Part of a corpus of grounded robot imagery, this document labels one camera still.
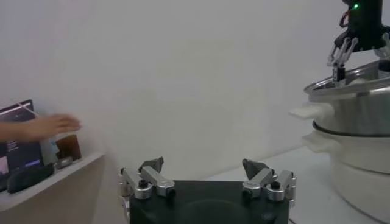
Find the robotic hand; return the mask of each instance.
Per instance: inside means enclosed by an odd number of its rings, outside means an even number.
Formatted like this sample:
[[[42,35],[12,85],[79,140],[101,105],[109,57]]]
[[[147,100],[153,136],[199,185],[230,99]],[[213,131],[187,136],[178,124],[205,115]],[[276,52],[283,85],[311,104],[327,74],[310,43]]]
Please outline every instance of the robotic hand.
[[[345,79],[344,65],[353,52],[374,50],[382,60],[390,60],[390,27],[382,24],[383,0],[343,2],[348,5],[348,10],[343,14],[340,26],[347,27],[347,30],[337,37],[328,57],[335,83]]]
[[[121,169],[119,198],[131,224],[287,224],[295,205],[296,177],[279,175],[247,159],[247,181],[169,180],[163,158],[146,161],[132,172]]]

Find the white wall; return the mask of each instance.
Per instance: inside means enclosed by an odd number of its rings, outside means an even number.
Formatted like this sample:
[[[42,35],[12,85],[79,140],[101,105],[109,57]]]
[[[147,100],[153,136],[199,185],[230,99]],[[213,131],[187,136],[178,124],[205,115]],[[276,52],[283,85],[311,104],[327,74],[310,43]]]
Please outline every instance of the white wall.
[[[73,223],[119,223],[119,166],[164,156],[167,177],[201,178],[299,145],[310,124],[287,112],[330,75],[345,9],[340,0],[3,0],[0,104],[33,98],[42,113],[80,117],[83,149],[108,157],[95,216]]]

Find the white plastic handle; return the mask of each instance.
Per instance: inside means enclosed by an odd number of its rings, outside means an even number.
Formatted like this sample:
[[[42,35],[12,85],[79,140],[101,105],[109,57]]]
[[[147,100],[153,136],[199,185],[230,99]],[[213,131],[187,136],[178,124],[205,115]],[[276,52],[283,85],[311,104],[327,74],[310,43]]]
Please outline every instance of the white plastic handle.
[[[302,137],[302,144],[315,153],[330,153],[342,149],[342,145],[338,141],[327,138],[318,131],[313,131],[311,134]]]
[[[307,103],[306,105],[292,109],[290,115],[298,117],[299,119],[315,119],[325,118],[327,116],[333,116],[335,110],[329,103]]]

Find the metal bracket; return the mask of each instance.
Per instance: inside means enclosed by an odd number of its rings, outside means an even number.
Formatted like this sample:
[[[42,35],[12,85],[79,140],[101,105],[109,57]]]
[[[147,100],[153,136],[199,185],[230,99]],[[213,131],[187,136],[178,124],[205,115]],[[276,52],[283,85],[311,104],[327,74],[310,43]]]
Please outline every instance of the metal bracket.
[[[131,187],[134,197],[139,200],[149,199],[152,196],[153,186],[143,180],[135,172],[126,172],[125,168],[121,170],[122,180]]]
[[[257,198],[261,194],[262,188],[276,178],[272,169],[264,168],[251,180],[243,182],[243,195],[246,200]]]
[[[295,205],[297,178],[291,171],[284,170],[275,181],[267,185],[267,197],[271,201],[290,201],[290,207]]]
[[[161,176],[155,169],[150,166],[142,167],[141,177],[151,182],[156,187],[157,195],[171,198],[176,195],[175,182]]]
[[[347,37],[344,39],[340,49],[338,49],[336,45],[333,45],[328,56],[327,65],[333,67],[333,82],[336,86],[338,85],[338,82],[345,79],[344,65],[351,57],[351,54],[358,43],[359,39],[357,37],[352,39],[352,41]]]
[[[388,33],[384,33],[382,39],[385,41],[386,46],[381,49],[375,49],[375,54],[382,60],[390,60],[390,37]]]

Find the stainless steel pot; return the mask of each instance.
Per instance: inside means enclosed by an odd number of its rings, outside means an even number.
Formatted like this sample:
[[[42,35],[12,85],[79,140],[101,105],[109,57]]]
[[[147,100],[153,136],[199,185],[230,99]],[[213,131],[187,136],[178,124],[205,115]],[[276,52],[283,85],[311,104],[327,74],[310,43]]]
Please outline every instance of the stainless steel pot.
[[[314,127],[333,135],[390,136],[390,78],[379,78],[378,62],[347,71],[336,85],[331,77],[305,88],[309,103],[291,111],[314,119]]]

